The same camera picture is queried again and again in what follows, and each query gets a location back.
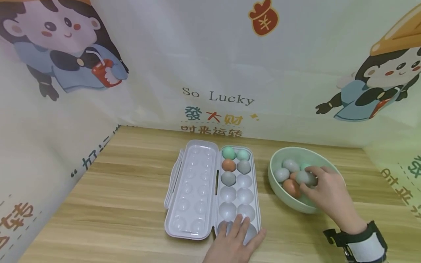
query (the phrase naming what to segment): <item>wooden table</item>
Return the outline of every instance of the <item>wooden table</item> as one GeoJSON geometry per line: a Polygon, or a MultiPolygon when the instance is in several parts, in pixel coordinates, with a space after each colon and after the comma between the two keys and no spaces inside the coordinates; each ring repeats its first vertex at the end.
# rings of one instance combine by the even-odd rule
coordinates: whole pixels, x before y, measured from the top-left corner
{"type": "Polygon", "coordinates": [[[329,218],[290,209],[270,188],[270,157],[286,146],[316,151],[341,171],[359,213],[375,220],[382,231],[390,262],[420,262],[421,224],[361,149],[130,127],[120,128],[21,262],[202,262],[213,234],[195,242],[171,238],[164,231],[169,175],[179,150],[192,139],[253,151],[261,221],[268,232],[251,262],[345,261],[342,250],[330,246],[322,234],[334,227],[329,218]]]}

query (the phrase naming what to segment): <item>bowl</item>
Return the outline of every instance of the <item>bowl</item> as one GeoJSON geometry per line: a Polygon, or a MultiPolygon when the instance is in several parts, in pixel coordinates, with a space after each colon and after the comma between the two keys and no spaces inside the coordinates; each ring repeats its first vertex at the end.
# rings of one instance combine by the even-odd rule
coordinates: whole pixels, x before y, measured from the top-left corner
{"type": "Polygon", "coordinates": [[[306,213],[306,214],[317,213],[318,208],[306,195],[301,193],[301,197],[299,199],[295,199],[294,197],[289,195],[284,190],[284,188],[282,188],[280,183],[276,181],[273,175],[273,172],[276,171],[276,169],[279,169],[282,167],[282,162],[285,159],[293,159],[298,163],[298,165],[301,165],[302,163],[307,163],[309,165],[326,166],[326,167],[332,168],[334,171],[336,171],[340,175],[341,173],[326,158],[324,158],[318,153],[315,153],[305,148],[285,147],[285,148],[279,149],[277,152],[275,152],[272,155],[272,158],[270,159],[270,163],[268,167],[268,177],[269,177],[270,186],[273,192],[275,192],[275,195],[279,199],[281,199],[287,206],[299,212],[306,213]]]}

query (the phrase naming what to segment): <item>cartoon hand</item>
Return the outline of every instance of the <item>cartoon hand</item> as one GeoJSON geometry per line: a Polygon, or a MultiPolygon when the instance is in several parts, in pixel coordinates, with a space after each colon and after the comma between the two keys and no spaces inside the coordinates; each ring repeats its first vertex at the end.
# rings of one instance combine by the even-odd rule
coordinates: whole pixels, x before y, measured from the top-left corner
{"type": "Polygon", "coordinates": [[[40,82],[40,92],[44,98],[48,95],[53,101],[56,101],[59,98],[59,94],[55,88],[47,83],[40,82]]]}
{"type": "Polygon", "coordinates": [[[407,97],[408,97],[408,92],[405,90],[405,91],[403,91],[403,92],[401,92],[401,93],[399,94],[399,96],[397,97],[396,101],[403,100],[403,99],[405,99],[405,98],[407,98],[407,97]]]}
{"type": "Polygon", "coordinates": [[[105,78],[107,79],[107,81],[111,84],[114,85],[117,82],[119,82],[120,80],[117,79],[116,77],[114,77],[112,70],[110,67],[106,67],[105,68],[105,78]]]}
{"type": "Polygon", "coordinates": [[[119,80],[125,80],[128,77],[128,74],[124,67],[121,64],[114,64],[111,67],[111,72],[119,80]]]}
{"type": "Polygon", "coordinates": [[[332,109],[332,106],[329,104],[329,102],[325,102],[320,105],[317,105],[316,109],[318,109],[316,114],[326,114],[332,109]]]}

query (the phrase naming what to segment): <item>black wrist band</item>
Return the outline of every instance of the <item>black wrist band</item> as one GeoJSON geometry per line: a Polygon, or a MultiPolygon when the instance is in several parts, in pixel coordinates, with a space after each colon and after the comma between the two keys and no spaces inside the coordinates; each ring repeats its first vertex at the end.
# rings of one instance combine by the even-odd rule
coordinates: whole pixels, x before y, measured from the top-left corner
{"type": "Polygon", "coordinates": [[[335,229],[328,229],[323,233],[329,244],[343,248],[348,262],[383,263],[386,260],[387,244],[374,221],[367,224],[366,230],[356,235],[350,235],[343,231],[337,233],[335,229]],[[364,250],[364,247],[370,245],[375,249],[364,250]]]}

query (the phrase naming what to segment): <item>egg carton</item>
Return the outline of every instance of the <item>egg carton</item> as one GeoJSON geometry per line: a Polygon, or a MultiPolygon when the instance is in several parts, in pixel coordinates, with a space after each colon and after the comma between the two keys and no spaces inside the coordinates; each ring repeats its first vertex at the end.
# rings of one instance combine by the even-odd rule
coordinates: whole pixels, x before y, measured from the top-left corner
{"type": "MultiPolygon", "coordinates": [[[[246,150],[251,166],[251,171],[245,175],[235,170],[236,183],[230,187],[221,181],[225,172],[221,166],[224,158],[215,143],[192,140],[185,150],[180,150],[164,201],[168,210],[164,227],[169,236],[202,240],[210,235],[212,227],[218,235],[218,226],[227,221],[229,231],[237,214],[250,217],[245,244],[260,231],[253,153],[245,147],[230,147],[236,153],[240,149],[246,150]]],[[[239,160],[236,158],[234,162],[237,165],[239,160]]]]}

